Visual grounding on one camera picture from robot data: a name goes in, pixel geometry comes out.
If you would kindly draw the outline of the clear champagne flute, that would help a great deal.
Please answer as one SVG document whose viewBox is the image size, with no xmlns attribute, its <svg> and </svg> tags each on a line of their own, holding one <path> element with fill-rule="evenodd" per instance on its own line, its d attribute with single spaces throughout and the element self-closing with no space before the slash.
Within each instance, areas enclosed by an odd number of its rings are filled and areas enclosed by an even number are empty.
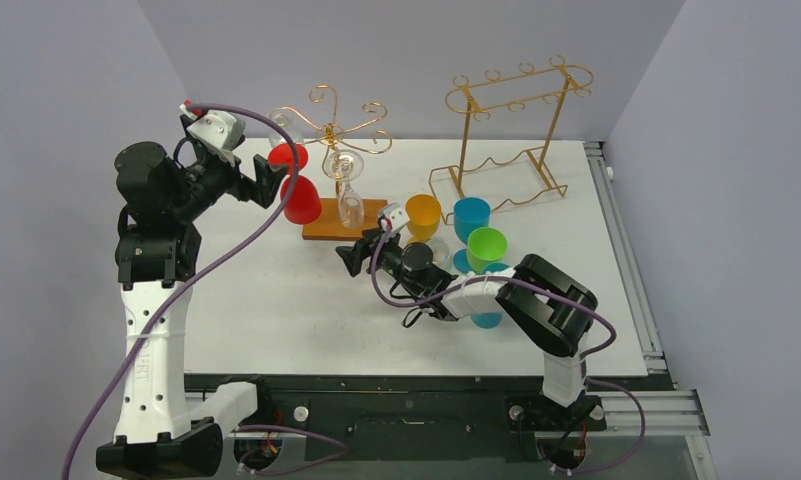
<svg viewBox="0 0 801 480">
<path fill-rule="evenodd" d="M 338 213 L 342 225 L 353 229 L 364 222 L 364 200 L 352 181 L 364 171 L 364 160 L 354 150 L 330 148 L 322 163 L 323 173 L 335 182 Z"/>
</svg>

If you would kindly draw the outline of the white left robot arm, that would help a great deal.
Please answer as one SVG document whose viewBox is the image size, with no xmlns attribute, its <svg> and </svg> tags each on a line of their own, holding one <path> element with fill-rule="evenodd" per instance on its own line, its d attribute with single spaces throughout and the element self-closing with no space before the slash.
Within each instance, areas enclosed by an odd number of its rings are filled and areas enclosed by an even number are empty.
<svg viewBox="0 0 801 480">
<path fill-rule="evenodd" d="M 213 476 L 224 437 L 239 422 L 267 427 L 274 402 L 250 381 L 226 384 L 201 406 L 185 397 L 184 359 L 188 306 L 197 276 L 201 236 L 196 219 L 230 194 L 270 206 L 287 170 L 263 157 L 255 174 L 242 174 L 203 146 L 182 166 L 166 149 L 143 141 L 116 157 L 116 186 L 125 201 L 115 252 L 126 319 L 126 361 L 120 416 L 110 442 L 96 450 L 96 467 L 123 479 Z"/>
</svg>

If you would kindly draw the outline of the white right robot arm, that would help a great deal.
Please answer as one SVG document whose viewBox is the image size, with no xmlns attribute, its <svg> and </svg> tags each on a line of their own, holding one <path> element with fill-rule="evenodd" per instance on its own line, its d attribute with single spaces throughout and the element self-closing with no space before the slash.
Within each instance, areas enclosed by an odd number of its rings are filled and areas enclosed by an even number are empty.
<svg viewBox="0 0 801 480">
<path fill-rule="evenodd" d="M 542 418 L 561 428 L 602 420 L 599 399 L 586 392 L 586 358 L 593 352 L 587 335 L 600 320 L 598 301 L 541 256 L 528 254 L 500 271 L 456 275 L 435 264 L 428 245 L 402 247 L 379 228 L 335 253 L 352 277 L 388 274 L 392 286 L 374 290 L 392 307 L 450 322 L 483 314 L 510 318 L 543 353 Z"/>
</svg>

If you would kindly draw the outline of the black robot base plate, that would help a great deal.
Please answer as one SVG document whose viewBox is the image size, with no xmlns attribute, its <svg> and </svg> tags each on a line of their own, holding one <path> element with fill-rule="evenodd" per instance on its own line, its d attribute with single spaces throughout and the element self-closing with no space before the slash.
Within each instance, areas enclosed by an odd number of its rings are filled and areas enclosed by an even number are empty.
<svg viewBox="0 0 801 480">
<path fill-rule="evenodd" d="M 315 433 L 305 457 L 348 446 L 348 461 L 533 461 L 571 451 L 578 435 L 604 431 L 599 396 L 571 407 L 542 395 L 540 377 L 248 375 L 258 409 L 247 425 Z"/>
</svg>

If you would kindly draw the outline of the patterned clear glass goblet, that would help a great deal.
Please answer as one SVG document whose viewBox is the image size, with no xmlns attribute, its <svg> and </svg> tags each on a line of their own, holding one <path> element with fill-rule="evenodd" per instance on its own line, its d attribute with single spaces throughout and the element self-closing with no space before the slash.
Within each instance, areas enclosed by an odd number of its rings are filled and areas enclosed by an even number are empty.
<svg viewBox="0 0 801 480">
<path fill-rule="evenodd" d="M 304 143 L 302 131 L 296 123 L 297 116 L 290 109 L 276 108 L 269 113 L 268 118 L 280 129 L 284 130 L 296 144 L 302 145 Z M 275 130 L 271 130 L 268 134 L 268 142 L 271 149 L 286 144 L 283 136 Z"/>
</svg>

